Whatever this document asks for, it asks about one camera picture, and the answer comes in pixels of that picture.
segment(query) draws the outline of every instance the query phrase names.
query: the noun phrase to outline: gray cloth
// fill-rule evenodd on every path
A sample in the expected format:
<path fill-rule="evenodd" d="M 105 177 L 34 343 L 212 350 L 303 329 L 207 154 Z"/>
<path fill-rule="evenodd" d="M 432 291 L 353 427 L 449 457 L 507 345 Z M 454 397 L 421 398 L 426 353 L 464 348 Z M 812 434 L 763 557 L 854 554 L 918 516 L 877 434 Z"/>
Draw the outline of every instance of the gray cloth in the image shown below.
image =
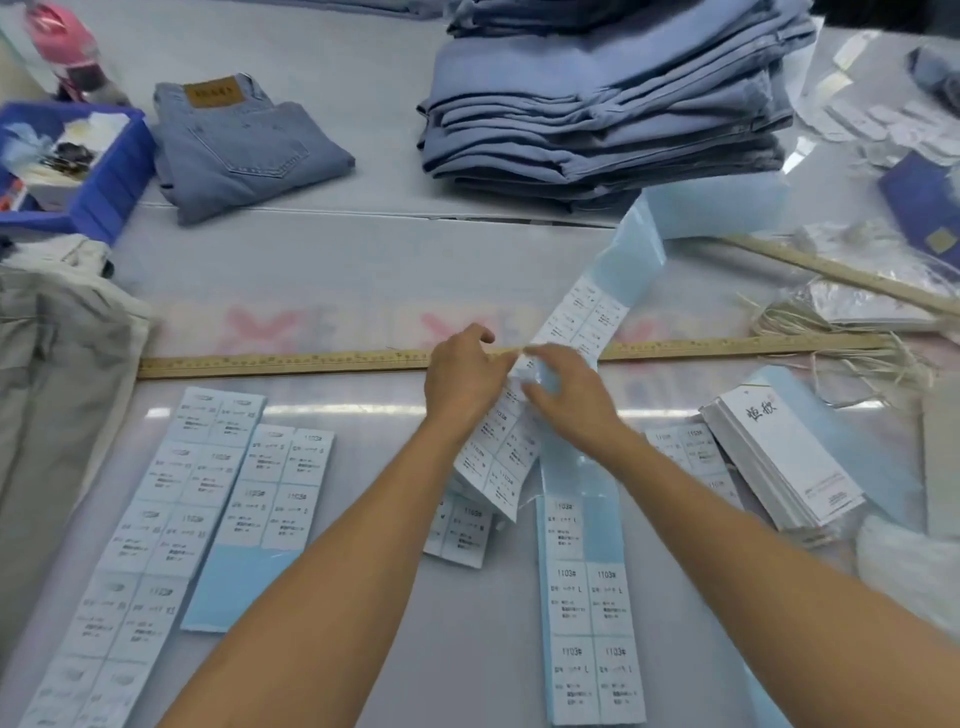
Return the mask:
<path fill-rule="evenodd" d="M 960 116 L 960 68 L 929 48 L 917 48 L 906 56 L 911 78 L 945 109 Z"/>
<path fill-rule="evenodd" d="M 130 365 L 122 309 L 0 266 L 0 670 L 33 611 Z"/>
<path fill-rule="evenodd" d="M 194 108 L 181 85 L 156 85 L 156 175 L 181 225 L 353 169 L 302 106 L 274 106 L 252 78 L 234 79 L 244 100 L 212 109 Z"/>

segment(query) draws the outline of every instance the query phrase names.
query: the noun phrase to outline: brown leather label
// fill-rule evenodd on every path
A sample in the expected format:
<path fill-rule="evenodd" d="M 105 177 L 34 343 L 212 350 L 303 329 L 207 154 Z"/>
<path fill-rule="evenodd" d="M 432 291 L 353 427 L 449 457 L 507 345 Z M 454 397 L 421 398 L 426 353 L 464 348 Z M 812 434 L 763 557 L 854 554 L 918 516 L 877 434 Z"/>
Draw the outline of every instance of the brown leather label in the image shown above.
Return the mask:
<path fill-rule="evenodd" d="M 244 101 L 240 84 L 233 76 L 204 81 L 202 84 L 186 84 L 183 86 L 183 91 L 194 109 L 231 107 Z"/>

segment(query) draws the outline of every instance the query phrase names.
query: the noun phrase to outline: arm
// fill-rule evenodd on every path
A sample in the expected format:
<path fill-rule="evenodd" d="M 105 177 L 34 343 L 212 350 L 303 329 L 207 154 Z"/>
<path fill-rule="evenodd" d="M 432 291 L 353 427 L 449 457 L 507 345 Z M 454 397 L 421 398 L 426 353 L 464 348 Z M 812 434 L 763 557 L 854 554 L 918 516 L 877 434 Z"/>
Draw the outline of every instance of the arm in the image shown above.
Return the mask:
<path fill-rule="evenodd" d="M 795 728 L 917 725 L 960 715 L 960 647 L 886 595 L 792 547 L 623 424 L 571 349 L 540 357 L 561 379 L 527 396 L 626 487 Z"/>
<path fill-rule="evenodd" d="M 227 633 L 159 728 L 349 728 L 390 651 L 453 460 L 515 354 L 477 324 L 434 350 L 427 414 L 373 485 Z"/>

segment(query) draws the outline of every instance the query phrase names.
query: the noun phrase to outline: light blue jeans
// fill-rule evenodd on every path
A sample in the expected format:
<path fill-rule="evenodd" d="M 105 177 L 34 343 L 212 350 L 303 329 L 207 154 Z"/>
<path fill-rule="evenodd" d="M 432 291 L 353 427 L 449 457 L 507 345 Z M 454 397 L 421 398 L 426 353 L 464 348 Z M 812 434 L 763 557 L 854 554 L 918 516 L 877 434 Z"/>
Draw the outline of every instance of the light blue jeans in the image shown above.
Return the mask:
<path fill-rule="evenodd" d="M 274 106 L 252 78 L 235 78 L 244 101 L 216 109 L 195 109 L 180 85 L 156 85 L 156 174 L 181 225 L 353 169 L 302 106 Z"/>

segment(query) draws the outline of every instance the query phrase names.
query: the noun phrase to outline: white hang tag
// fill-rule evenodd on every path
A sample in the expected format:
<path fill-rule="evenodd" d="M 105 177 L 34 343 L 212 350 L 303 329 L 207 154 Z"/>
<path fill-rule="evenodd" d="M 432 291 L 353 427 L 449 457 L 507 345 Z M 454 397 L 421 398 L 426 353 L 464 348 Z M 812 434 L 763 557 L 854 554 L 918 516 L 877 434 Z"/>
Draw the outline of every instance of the white hang tag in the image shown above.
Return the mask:
<path fill-rule="evenodd" d="M 831 101 L 827 104 L 827 113 L 859 136 L 872 141 L 883 141 L 887 138 L 886 129 L 849 101 L 843 99 Z"/>

